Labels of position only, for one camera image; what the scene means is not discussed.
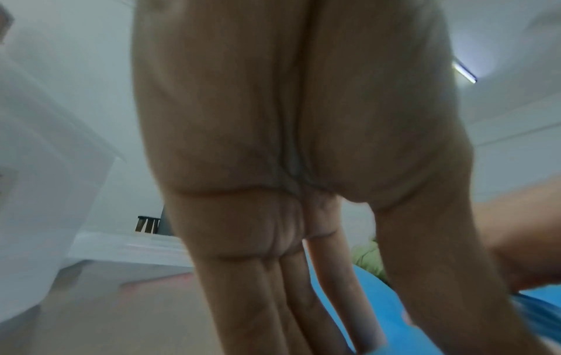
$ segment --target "green object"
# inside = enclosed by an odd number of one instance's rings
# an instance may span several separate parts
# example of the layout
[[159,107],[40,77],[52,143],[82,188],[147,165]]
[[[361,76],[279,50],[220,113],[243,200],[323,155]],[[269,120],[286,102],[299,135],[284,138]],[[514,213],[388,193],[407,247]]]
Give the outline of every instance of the green object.
[[368,245],[355,246],[351,250],[352,263],[362,268],[389,285],[386,271],[380,255],[380,248],[375,240]]

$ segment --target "floor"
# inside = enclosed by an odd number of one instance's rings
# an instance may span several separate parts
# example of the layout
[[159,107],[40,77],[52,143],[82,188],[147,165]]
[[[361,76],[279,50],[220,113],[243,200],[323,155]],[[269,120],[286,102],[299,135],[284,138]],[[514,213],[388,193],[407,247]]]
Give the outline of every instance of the floor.
[[0,354],[221,354],[192,269],[85,261],[0,324]]

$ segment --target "ceiling light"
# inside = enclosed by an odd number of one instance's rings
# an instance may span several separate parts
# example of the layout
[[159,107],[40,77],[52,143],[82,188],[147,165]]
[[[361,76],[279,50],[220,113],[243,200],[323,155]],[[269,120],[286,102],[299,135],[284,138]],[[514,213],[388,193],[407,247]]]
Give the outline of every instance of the ceiling light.
[[454,68],[458,73],[462,74],[469,82],[475,84],[477,82],[477,77],[472,74],[459,60],[454,59],[452,62],[452,68]]

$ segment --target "white ceiling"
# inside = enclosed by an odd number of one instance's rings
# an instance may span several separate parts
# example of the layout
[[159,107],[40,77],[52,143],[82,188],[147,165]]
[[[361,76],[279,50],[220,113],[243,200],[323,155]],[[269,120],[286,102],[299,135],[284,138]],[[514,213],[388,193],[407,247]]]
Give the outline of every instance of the white ceiling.
[[477,122],[561,91],[561,0],[443,0],[456,56],[479,82],[462,88]]

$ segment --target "blue clothing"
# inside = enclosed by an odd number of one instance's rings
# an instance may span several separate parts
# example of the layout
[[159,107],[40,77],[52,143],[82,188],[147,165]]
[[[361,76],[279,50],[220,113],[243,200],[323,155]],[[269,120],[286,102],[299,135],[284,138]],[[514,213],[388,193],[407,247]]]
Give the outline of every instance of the blue clothing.
[[[391,288],[359,267],[355,267],[355,272],[389,343],[387,348],[376,351],[375,355],[442,355],[419,328],[409,326],[403,321],[403,305]],[[310,273],[311,283],[317,295],[352,347],[341,320],[319,286],[315,272],[310,270]],[[527,320],[529,327],[537,334],[561,344],[561,328],[558,328],[561,326],[561,309],[558,308],[561,307],[561,287],[547,287],[525,293],[526,296],[514,296],[513,302]]]

